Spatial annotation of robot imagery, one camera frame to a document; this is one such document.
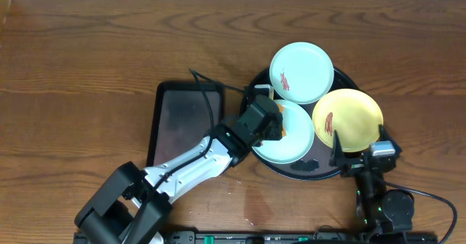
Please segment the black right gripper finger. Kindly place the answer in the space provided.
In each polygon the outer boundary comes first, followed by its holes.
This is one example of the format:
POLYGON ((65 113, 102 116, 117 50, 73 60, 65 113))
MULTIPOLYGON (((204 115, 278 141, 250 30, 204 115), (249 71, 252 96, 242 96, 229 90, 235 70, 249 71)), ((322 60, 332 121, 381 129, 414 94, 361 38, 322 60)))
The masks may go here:
POLYGON ((332 155, 329 160, 329 165, 330 166, 342 166, 343 162, 344 162, 344 152, 341 147, 338 133, 335 130, 333 132, 333 147, 332 147, 332 155))
POLYGON ((379 140, 380 141, 389 141, 390 143, 394 142, 391 135, 384 128, 384 125, 379 125, 378 128, 379 128, 379 140))

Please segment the yellow green scrubbing sponge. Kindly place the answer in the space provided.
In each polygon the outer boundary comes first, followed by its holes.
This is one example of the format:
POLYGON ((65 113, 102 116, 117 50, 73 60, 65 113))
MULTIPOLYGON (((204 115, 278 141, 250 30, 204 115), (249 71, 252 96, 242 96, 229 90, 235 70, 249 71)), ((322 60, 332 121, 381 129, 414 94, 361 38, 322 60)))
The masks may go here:
POLYGON ((281 115, 281 120, 280 120, 280 127, 281 127, 281 130, 280 130, 280 135, 281 137, 285 137, 286 136, 286 130, 285 130, 285 126, 284 126, 284 111, 285 111, 285 107, 281 104, 277 104, 277 107, 279 109, 279 112, 280 112, 280 115, 281 115))

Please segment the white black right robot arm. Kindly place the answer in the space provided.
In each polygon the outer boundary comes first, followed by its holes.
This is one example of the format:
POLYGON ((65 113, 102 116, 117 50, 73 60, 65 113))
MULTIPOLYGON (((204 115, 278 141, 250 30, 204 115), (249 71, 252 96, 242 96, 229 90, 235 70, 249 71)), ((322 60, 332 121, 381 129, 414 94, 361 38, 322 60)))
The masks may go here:
POLYGON ((363 214, 366 224, 360 238, 365 242, 382 235, 403 234, 413 228, 414 197, 403 189, 389 190, 384 180, 384 174, 396 168, 402 149, 382 125, 379 126, 379 138, 351 157, 343 152, 339 134, 334 132, 329 161, 329 165, 340 170, 342 178, 355 179, 358 211, 363 214))

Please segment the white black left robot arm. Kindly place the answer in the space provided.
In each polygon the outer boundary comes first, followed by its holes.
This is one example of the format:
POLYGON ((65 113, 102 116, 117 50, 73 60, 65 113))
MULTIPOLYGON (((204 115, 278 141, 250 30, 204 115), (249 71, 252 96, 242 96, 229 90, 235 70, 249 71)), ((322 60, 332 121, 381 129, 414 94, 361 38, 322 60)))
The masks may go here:
POLYGON ((74 223, 91 243, 162 242, 158 231, 179 197, 241 163, 262 141, 282 136, 280 107, 257 95, 236 122, 217 124, 199 144, 171 161, 142 170, 133 162, 119 166, 74 223))

